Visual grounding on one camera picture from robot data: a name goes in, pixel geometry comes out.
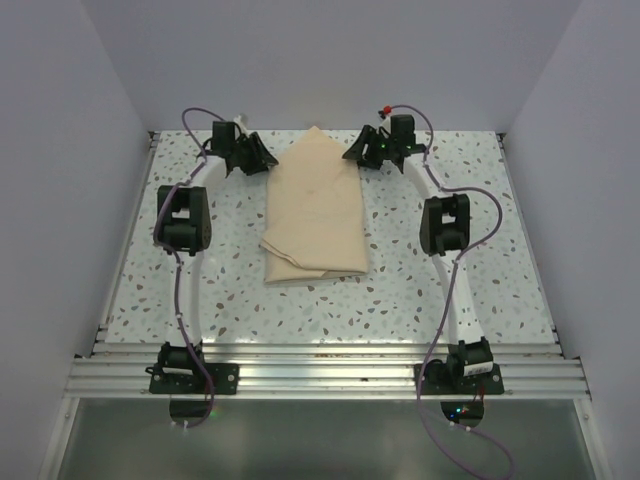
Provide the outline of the beige cloth drape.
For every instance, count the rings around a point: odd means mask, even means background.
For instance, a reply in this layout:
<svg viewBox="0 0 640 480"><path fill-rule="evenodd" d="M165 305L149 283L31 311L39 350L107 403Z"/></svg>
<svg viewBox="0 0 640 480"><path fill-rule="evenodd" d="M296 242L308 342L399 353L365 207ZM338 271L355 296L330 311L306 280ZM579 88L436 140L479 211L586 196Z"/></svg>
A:
<svg viewBox="0 0 640 480"><path fill-rule="evenodd" d="M267 181L265 282L366 274L365 208L345 146L312 127L282 153Z"/></svg>

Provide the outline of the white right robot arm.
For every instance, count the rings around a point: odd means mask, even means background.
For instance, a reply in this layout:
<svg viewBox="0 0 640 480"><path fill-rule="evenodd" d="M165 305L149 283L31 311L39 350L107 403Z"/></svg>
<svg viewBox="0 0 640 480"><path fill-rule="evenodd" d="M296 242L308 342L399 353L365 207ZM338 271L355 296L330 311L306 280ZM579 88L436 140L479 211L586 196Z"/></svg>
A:
<svg viewBox="0 0 640 480"><path fill-rule="evenodd" d="M476 312L464 254L471 242L471 201L466 188L446 186L429 166L431 145L417 141L415 119L391 107L379 112L377 127L366 125L343 158L362 168L379 170L393 163L423 197L419 240L443 288L445 306L437 333L447 331L445 379L451 389L468 392L494 361Z"/></svg>

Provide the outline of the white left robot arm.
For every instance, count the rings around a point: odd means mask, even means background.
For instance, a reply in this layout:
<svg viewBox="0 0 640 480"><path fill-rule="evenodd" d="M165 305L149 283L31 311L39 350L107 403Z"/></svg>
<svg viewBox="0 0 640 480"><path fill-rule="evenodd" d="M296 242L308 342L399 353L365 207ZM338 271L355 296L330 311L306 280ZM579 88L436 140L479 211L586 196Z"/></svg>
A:
<svg viewBox="0 0 640 480"><path fill-rule="evenodd" d="M211 136L197 141L195 168L174 185L157 191L157 217L152 238L169 256L172 313L165 344L154 373L172 373L185 392L201 390L208 379L199 319L200 270L212 240L208 194L236 169L247 176L278 165L256 132L241 116L217 119Z"/></svg>

